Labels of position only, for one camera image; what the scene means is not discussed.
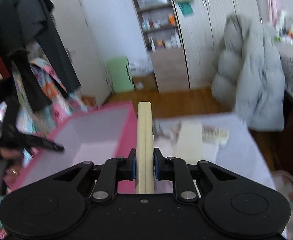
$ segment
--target gray puffer jacket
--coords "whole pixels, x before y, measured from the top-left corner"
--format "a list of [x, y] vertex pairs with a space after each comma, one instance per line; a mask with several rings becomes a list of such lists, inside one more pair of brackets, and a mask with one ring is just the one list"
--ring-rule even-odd
[[253, 130], [283, 130], [284, 73], [266, 28], [259, 21], [230, 15], [224, 45], [212, 83], [213, 97]]

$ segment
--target wardrobe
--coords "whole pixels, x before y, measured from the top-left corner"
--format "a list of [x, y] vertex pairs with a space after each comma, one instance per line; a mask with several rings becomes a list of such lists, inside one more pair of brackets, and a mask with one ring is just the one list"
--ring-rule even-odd
[[256, 0], [194, 0], [191, 6], [193, 14], [183, 16], [175, 2], [190, 88], [197, 89], [211, 85], [217, 71], [227, 16], [232, 13], [260, 16]]

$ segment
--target shelf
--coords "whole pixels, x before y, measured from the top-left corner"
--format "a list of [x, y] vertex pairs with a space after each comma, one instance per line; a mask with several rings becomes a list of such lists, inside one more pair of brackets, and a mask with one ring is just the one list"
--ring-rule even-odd
[[141, 9], [137, 8], [136, 12], [137, 13], [143, 13], [143, 12], [152, 11], [152, 10], [156, 10], [156, 9], [161, 9], [161, 8], [165, 8], [165, 7], [172, 7], [172, 3], [165, 3], [165, 4], [145, 7], [145, 8], [141, 8]]
[[153, 29], [150, 29], [150, 30], [145, 30], [145, 31], [143, 31], [143, 33], [152, 33], [152, 32], [157, 32], [157, 31], [173, 29], [173, 28], [176, 28], [176, 27], [177, 27], [176, 24], [175, 25], [167, 24], [167, 25], [161, 26], [160, 28], [153, 28]]

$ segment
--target silver screw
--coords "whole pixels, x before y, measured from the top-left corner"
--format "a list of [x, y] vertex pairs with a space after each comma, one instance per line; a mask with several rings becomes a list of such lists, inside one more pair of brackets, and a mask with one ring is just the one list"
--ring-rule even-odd
[[109, 196], [109, 194], [105, 191], [97, 191], [97, 192], [94, 192], [92, 196], [95, 199], [106, 199]]
[[181, 197], [184, 199], [194, 199], [196, 198], [196, 193], [193, 191], [183, 191]]

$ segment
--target pink storage box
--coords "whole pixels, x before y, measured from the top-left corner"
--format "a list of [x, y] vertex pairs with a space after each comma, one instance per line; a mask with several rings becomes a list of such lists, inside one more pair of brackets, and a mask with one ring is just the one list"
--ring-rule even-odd
[[[127, 157], [136, 148], [137, 118], [131, 102], [113, 103], [90, 113], [76, 113], [48, 139], [64, 146], [64, 153], [40, 151], [22, 170], [16, 190], [83, 161], [104, 164], [116, 156]], [[119, 193], [134, 193], [134, 181], [121, 181]]]

